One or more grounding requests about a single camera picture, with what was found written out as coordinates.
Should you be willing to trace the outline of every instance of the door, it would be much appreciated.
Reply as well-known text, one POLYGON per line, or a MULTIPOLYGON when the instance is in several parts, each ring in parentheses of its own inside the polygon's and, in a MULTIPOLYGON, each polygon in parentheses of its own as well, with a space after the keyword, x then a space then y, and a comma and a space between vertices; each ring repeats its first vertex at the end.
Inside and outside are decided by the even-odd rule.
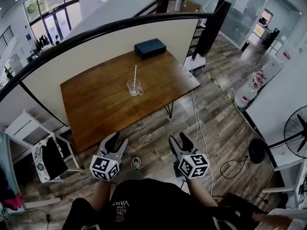
POLYGON ((52 13, 46 17, 44 21, 46 24, 46 29, 50 35, 50 39, 54 45, 56 44, 56 41, 63 40, 63 38, 65 38, 70 31, 65 9, 52 13))
POLYGON ((64 9, 60 10, 56 12, 55 16, 56 16, 57 24, 59 26, 60 36, 61 36, 61 39, 63 40, 63 38, 65 38, 70 31, 68 22, 67 22, 66 12, 64 9))
POLYGON ((58 31, 58 28, 57 28, 56 23, 55 23, 53 14, 46 17, 44 19, 44 21, 45 21, 46 29, 49 32, 50 39, 53 42, 53 44, 55 44, 56 43, 56 36, 60 37, 60 35, 59 35, 59 31, 58 31))

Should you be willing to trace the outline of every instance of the pink cloth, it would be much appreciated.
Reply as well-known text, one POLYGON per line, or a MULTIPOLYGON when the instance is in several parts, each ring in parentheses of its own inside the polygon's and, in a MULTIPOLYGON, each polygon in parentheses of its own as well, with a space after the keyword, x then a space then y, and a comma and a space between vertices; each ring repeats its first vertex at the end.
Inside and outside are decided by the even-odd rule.
POLYGON ((20 194, 17 194, 15 198, 4 199, 3 203, 5 207, 10 208, 11 210, 18 210, 23 205, 23 197, 20 194))

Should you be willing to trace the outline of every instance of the shoe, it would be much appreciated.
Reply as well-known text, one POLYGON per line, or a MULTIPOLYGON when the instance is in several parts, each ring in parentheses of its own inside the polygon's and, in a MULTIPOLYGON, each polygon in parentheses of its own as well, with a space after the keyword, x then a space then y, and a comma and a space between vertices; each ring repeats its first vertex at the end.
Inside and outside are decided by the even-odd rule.
POLYGON ((131 167, 133 170, 141 170, 143 168, 139 157, 133 157, 131 160, 131 167))

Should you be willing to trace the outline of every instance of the black stand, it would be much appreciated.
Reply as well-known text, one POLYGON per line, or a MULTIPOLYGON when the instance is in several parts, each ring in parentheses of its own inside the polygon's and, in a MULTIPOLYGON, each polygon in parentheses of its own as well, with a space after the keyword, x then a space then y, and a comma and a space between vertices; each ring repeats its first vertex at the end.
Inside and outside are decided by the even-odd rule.
POLYGON ((293 138, 298 137, 298 136, 304 136, 304 131, 301 131, 287 139, 279 141, 270 146, 268 146, 265 142, 263 142, 260 139, 253 139, 250 142, 249 148, 248 148, 250 160, 255 164, 261 163, 264 159, 264 154, 266 150, 269 150, 270 148, 286 143, 287 141, 290 141, 293 138))
POLYGON ((167 108, 164 107, 169 115, 169 118, 172 118, 172 115, 173 115, 173 105, 174 105, 174 102, 172 102, 172 109, 169 108, 169 105, 167 105, 167 108))

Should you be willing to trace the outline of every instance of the dark blue box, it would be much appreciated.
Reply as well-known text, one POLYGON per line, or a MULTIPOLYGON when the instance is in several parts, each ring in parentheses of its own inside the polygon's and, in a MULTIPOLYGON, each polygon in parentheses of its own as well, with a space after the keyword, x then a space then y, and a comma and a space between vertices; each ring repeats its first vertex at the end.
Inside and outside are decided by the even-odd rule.
POLYGON ((141 59, 147 59, 166 52, 166 46, 156 38, 136 44, 134 51, 141 59))

